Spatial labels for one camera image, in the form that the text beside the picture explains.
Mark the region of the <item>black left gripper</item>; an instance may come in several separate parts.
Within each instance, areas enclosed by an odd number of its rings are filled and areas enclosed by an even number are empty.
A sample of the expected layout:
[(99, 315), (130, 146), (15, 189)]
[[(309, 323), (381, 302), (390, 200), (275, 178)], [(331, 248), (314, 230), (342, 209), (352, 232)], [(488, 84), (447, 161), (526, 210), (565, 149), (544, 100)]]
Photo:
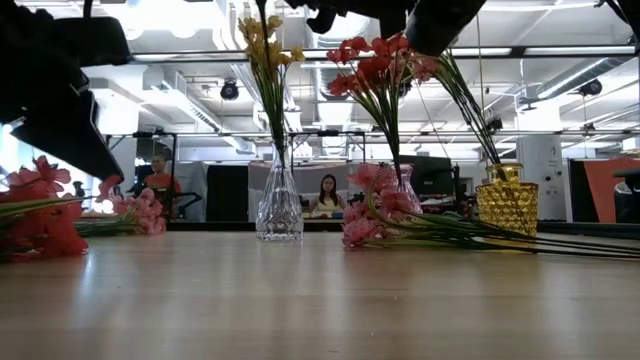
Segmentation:
[(0, 123), (11, 135), (100, 180), (123, 172), (96, 125), (98, 103), (84, 67), (132, 59), (109, 16), (56, 18), (0, 0)]

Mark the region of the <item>red artificial flower stem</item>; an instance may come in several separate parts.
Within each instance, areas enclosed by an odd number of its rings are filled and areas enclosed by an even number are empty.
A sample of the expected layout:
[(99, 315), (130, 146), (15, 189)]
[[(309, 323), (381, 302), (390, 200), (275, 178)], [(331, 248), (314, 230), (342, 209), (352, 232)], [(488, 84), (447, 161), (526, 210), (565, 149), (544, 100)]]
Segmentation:
[(372, 41), (354, 37), (326, 56), (338, 67), (338, 74), (328, 84), (330, 94), (347, 95), (368, 112), (385, 135), (393, 164), (399, 168), (400, 92), (412, 75), (408, 39), (402, 33)]
[(88, 243), (75, 227), (81, 214), (74, 197), (0, 203), (0, 263), (84, 255)]
[(0, 192), (0, 203), (57, 198), (63, 185), (71, 182), (67, 169), (59, 169), (42, 155), (33, 158), (34, 170), (21, 167), (6, 177), (8, 190)]

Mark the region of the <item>pink artificial flower stem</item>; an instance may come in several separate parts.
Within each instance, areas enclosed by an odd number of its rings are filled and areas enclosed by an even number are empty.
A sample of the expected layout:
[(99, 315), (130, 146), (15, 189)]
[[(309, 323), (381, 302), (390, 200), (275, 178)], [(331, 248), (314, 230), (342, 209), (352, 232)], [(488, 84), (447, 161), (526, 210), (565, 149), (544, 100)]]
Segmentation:
[(359, 165), (349, 182), (364, 195), (344, 210), (347, 248), (425, 246), (640, 260), (640, 247), (540, 238), (455, 213), (419, 214), (395, 169), (384, 163)]
[(410, 68), (418, 82), (436, 79), (451, 96), (458, 107), (465, 124), (471, 129), (491, 164), (500, 164), (493, 136), (487, 127), (484, 113), (469, 87), (451, 53), (446, 50), (439, 56), (429, 56), (412, 52)]
[(152, 189), (144, 188), (136, 197), (110, 196), (104, 204), (111, 205), (110, 214), (96, 214), (74, 222), (80, 236), (156, 235), (166, 231), (163, 205)]

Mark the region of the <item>yellow artificial flower stem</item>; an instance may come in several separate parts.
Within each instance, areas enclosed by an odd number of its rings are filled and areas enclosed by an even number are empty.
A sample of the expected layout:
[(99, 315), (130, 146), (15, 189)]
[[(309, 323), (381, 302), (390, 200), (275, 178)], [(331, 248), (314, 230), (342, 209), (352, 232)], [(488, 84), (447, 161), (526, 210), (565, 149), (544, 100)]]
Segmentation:
[(259, 18), (246, 17), (238, 20), (238, 29), (246, 42), (251, 72), (256, 81), (264, 112), (269, 119), (273, 145), (282, 165), (285, 164), (286, 131), (284, 115), (284, 93), (286, 75), (290, 65), (305, 60), (300, 47), (294, 47), (289, 54), (283, 50), (278, 40), (271, 40), (282, 25), (277, 15), (266, 14), (267, 0), (254, 0)]

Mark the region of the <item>pink glass vase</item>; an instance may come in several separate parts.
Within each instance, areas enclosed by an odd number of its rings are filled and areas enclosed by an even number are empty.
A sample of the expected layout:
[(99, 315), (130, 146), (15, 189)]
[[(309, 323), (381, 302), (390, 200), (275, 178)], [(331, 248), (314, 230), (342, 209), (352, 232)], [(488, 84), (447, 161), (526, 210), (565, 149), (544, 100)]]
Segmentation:
[(414, 214), (422, 214), (421, 202), (411, 184), (413, 166), (411, 164), (400, 164), (398, 169), (400, 180), (398, 192), (396, 193), (397, 207), (400, 210), (405, 210)]

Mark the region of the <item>yellow dimpled glass vase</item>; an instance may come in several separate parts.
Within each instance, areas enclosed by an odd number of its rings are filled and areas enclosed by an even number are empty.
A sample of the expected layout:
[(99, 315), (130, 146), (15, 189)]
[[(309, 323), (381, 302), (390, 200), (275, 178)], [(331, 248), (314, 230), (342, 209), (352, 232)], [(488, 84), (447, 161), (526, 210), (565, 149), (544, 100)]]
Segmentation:
[(539, 186), (520, 179), (520, 163), (487, 168), (488, 182), (476, 188), (481, 221), (528, 236), (537, 235)]

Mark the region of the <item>clear ribbed glass vase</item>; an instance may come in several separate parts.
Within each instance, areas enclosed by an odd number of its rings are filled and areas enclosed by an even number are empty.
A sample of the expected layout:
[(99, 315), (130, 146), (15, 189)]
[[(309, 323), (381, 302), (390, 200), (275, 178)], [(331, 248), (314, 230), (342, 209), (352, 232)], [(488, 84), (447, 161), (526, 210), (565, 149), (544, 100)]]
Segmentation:
[(302, 206), (289, 160), (287, 146), (273, 146), (272, 165), (257, 211), (256, 236), (260, 241), (295, 243), (303, 240)]

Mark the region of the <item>person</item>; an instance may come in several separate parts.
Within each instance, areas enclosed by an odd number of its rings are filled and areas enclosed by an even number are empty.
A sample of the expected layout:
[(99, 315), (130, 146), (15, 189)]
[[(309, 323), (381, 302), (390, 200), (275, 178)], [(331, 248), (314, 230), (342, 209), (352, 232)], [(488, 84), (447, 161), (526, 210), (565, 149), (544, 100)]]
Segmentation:
[(182, 188), (177, 178), (165, 169), (165, 157), (156, 154), (152, 157), (152, 173), (144, 178), (144, 184), (151, 188), (155, 198), (162, 205), (162, 215), (167, 219), (175, 217), (178, 200), (176, 197), (182, 193)]
[(342, 213), (345, 207), (345, 201), (337, 192), (335, 176), (326, 174), (321, 180), (318, 196), (310, 202), (311, 213), (317, 216), (331, 217), (334, 214)]

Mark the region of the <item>overhead LED light bar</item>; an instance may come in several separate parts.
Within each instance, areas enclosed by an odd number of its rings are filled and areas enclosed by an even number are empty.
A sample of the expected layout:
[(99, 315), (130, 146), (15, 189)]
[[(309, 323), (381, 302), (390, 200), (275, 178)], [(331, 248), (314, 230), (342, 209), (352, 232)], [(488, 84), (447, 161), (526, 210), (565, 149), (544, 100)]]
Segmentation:
[[(527, 58), (604, 58), (637, 57), (640, 50), (633, 45), (591, 46), (514, 46), (514, 47), (455, 47), (446, 50), (456, 59), (527, 59)], [(181, 64), (181, 63), (243, 63), (247, 62), (243, 50), (182, 51), (133, 53), (131, 64)]]

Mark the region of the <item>black computer monitor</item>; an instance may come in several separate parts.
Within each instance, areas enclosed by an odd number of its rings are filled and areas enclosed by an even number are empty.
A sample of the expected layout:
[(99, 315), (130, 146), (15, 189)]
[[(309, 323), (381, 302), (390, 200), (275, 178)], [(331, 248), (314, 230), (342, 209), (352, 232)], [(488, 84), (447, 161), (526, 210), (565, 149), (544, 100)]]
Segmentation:
[(401, 155), (402, 164), (413, 167), (411, 185), (418, 196), (452, 195), (454, 180), (449, 158)]

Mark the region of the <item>black partition panel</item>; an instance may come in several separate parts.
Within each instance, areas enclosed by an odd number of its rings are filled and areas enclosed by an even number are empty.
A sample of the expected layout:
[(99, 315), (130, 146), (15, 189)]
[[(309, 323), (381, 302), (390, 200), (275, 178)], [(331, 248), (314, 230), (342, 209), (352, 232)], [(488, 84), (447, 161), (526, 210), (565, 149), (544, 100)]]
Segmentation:
[(206, 203), (209, 222), (247, 222), (248, 167), (210, 165)]

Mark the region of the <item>orange partition panel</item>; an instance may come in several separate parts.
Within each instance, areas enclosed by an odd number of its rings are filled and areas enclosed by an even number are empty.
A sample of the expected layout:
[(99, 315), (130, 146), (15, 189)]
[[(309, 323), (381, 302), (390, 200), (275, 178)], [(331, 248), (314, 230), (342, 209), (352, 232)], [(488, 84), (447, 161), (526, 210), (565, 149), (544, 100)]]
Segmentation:
[(615, 223), (614, 187), (621, 182), (614, 173), (621, 170), (640, 168), (640, 160), (618, 158), (583, 163), (591, 195), (594, 201), (598, 221)]

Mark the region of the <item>black office chair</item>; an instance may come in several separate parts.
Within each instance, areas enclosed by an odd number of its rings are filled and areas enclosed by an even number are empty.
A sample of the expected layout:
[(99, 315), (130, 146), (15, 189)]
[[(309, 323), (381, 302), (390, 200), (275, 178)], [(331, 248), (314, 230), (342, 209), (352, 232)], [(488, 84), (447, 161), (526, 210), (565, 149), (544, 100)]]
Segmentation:
[(616, 222), (640, 224), (640, 168), (616, 171), (613, 177), (623, 178), (614, 186)]

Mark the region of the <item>black metal rack frame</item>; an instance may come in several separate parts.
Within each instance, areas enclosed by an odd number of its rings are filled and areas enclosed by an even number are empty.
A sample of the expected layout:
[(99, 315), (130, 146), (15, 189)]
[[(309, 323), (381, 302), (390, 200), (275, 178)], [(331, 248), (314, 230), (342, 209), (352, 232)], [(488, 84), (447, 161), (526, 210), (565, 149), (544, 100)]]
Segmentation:
[(164, 130), (149, 131), (136, 131), (130, 134), (121, 135), (106, 135), (105, 143), (110, 150), (114, 150), (124, 139), (150, 139), (153, 141), (161, 140), (165, 138), (171, 139), (171, 147), (169, 150), (169, 165), (170, 165), (170, 183), (166, 188), (156, 188), (154, 192), (156, 197), (161, 194), (163, 200), (163, 215), (167, 223), (171, 223), (175, 214), (174, 199), (178, 196), (175, 191), (175, 162), (176, 162), (176, 148), (178, 145), (178, 134), (174, 132), (165, 132)]

